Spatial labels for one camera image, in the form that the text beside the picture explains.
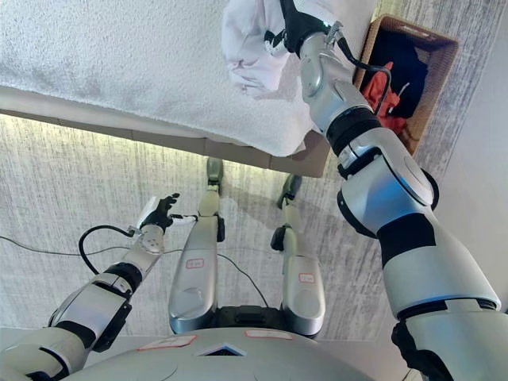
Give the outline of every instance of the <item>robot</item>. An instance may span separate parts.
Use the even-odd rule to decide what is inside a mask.
[[[379,123],[345,78],[333,46],[357,66],[337,22],[328,25],[281,0],[286,28],[269,33],[301,60],[302,96],[338,158],[344,178],[339,209],[359,233],[379,240],[384,283],[398,319],[392,341],[409,368],[432,381],[504,380],[508,316],[468,250],[433,214],[437,185],[392,131]],[[206,193],[195,217],[171,215],[177,194],[148,204],[134,246],[72,293],[48,327],[0,353],[0,379],[340,379],[369,380],[312,340],[325,317],[318,260],[299,233],[290,176],[278,200],[283,223],[271,246],[282,252],[280,309],[217,307],[217,242],[222,165],[209,160]],[[131,310],[129,300],[164,253],[173,225],[194,222],[168,305],[175,335],[83,369],[91,351],[107,350]]]

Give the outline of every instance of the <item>gray wall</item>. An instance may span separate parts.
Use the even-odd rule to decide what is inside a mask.
[[[437,216],[469,248],[508,304],[508,17],[476,89],[444,180]]]

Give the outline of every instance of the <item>floor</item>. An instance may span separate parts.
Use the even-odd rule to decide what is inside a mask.
[[[474,89],[495,38],[505,0],[383,0],[377,13],[395,13],[457,37],[461,51],[417,154],[438,179],[445,173]],[[126,227],[151,194],[182,194],[175,212],[193,213],[204,191],[206,158],[186,152],[75,129],[0,117],[0,234],[51,250],[76,252],[81,233],[107,223]],[[258,282],[270,305],[281,296],[282,258],[269,248],[280,212],[274,202],[282,173],[225,163],[221,213],[230,256]],[[327,318],[320,338],[378,338],[387,314],[379,250],[358,237],[339,214],[335,159],[320,179],[305,179],[298,195],[306,238],[321,261]],[[181,248],[189,228],[174,228],[167,248]],[[97,233],[88,250],[127,244]],[[54,308],[90,278],[78,258],[27,252],[0,241],[0,326],[36,328]],[[121,250],[93,256],[105,268]],[[124,334],[170,333],[167,297],[177,255],[163,258],[133,297]],[[256,291],[229,263],[219,262],[222,305],[260,303]]]

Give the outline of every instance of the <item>label sticker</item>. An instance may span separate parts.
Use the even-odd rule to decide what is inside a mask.
[[[149,349],[162,349],[162,348],[178,348],[185,347],[189,345],[194,339],[198,337],[198,335],[192,336],[174,336],[168,337],[166,339],[154,341],[153,343],[146,344],[141,348],[138,348],[138,351],[147,351]]]
[[[185,268],[201,268],[205,266],[205,260],[203,258],[195,258],[193,260],[187,260]]]
[[[298,274],[298,279],[300,280],[300,283],[314,283],[314,275],[307,274],[305,272]]]
[[[293,340],[293,337],[287,333],[282,331],[265,331],[263,329],[250,329],[249,331],[245,331],[246,337],[264,337],[271,339],[284,339],[284,340]]]

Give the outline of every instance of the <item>white towel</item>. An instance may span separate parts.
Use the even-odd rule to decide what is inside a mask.
[[[351,3],[337,16],[358,53],[375,0],[339,2]],[[221,51],[227,4],[1,0],[0,86],[168,121],[274,156],[290,155],[313,128],[298,85],[298,58],[288,60],[278,91],[258,100],[240,96]]]

